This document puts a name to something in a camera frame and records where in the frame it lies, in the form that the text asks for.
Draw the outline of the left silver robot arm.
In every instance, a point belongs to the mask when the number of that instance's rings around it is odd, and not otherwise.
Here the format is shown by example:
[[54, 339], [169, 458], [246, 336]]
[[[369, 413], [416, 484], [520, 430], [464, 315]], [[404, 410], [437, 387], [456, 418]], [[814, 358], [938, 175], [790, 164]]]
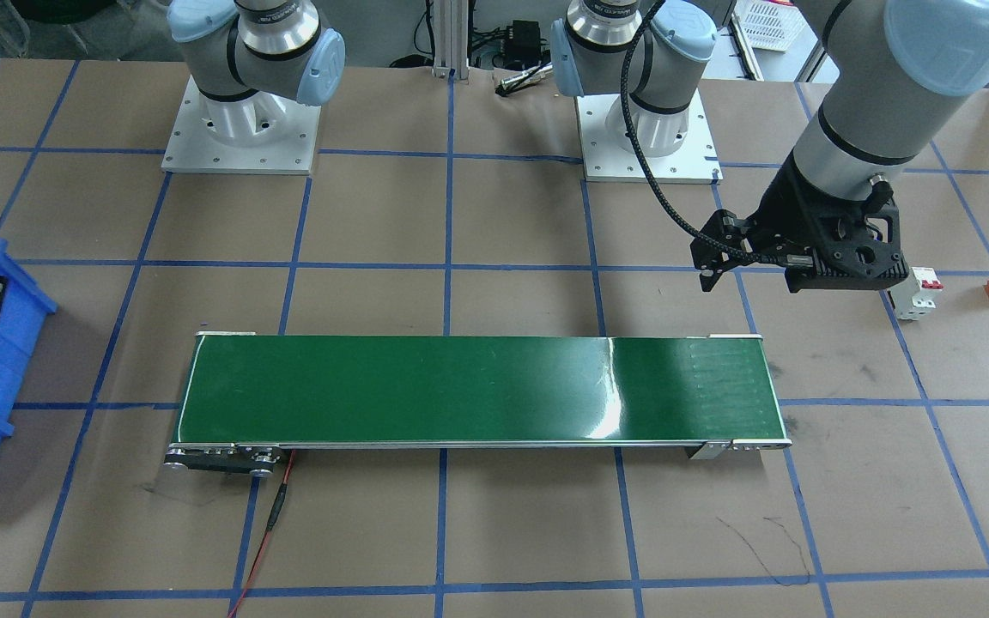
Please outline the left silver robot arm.
[[[892, 181], [970, 94], [989, 83], [989, 1], [799, 1], [839, 75], [746, 218], [703, 227], [662, 202], [692, 238], [703, 292], [726, 271], [774, 264], [790, 292], [883, 290], [905, 281]], [[573, 1], [552, 25], [555, 82], [569, 97], [613, 94], [609, 129], [637, 160], [682, 144], [717, 25], [688, 1]]]

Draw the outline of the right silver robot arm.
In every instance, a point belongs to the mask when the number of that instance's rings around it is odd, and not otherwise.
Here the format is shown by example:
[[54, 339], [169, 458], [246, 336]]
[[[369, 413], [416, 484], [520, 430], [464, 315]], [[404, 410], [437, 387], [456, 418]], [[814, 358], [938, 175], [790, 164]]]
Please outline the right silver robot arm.
[[[166, 15], [190, 80], [162, 171], [310, 177], [341, 33], [312, 1], [173, 1]], [[8, 285], [0, 276], [0, 314]]]

